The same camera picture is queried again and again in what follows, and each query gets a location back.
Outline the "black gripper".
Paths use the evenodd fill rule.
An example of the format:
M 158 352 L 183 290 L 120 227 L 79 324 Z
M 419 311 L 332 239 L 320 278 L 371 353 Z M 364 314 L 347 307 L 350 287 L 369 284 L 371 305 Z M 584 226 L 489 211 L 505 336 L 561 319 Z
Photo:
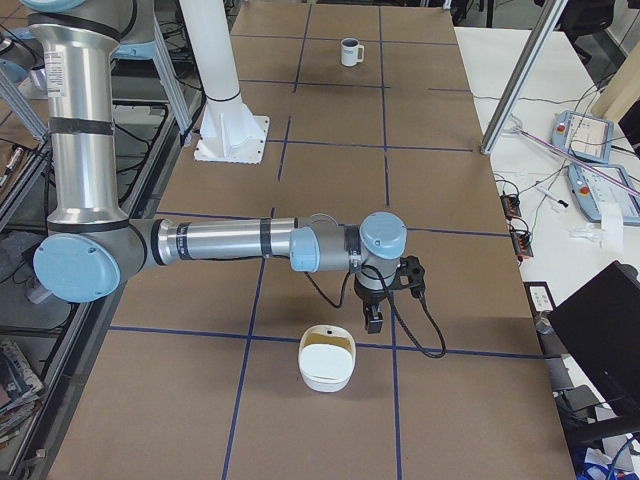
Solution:
M 369 334 L 379 334 L 384 325 L 381 303 L 387 299 L 383 290 L 370 289 L 359 280 L 354 281 L 354 292 L 363 303 L 362 311 L 365 330 Z

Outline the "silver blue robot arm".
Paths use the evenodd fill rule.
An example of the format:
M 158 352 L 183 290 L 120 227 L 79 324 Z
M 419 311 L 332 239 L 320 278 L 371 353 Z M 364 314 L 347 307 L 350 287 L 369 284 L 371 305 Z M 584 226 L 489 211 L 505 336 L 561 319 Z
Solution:
M 34 256 L 40 283 L 85 303 L 137 273 L 178 260 L 286 258 L 299 272 L 343 271 L 363 303 L 365 325 L 382 325 L 380 302 L 408 276 L 407 230 L 378 212 L 358 226 L 307 218 L 176 224 L 133 220 L 119 205 L 111 60 L 120 46 L 152 44 L 149 1 L 32 1 L 29 28 L 44 53 L 57 205 Z

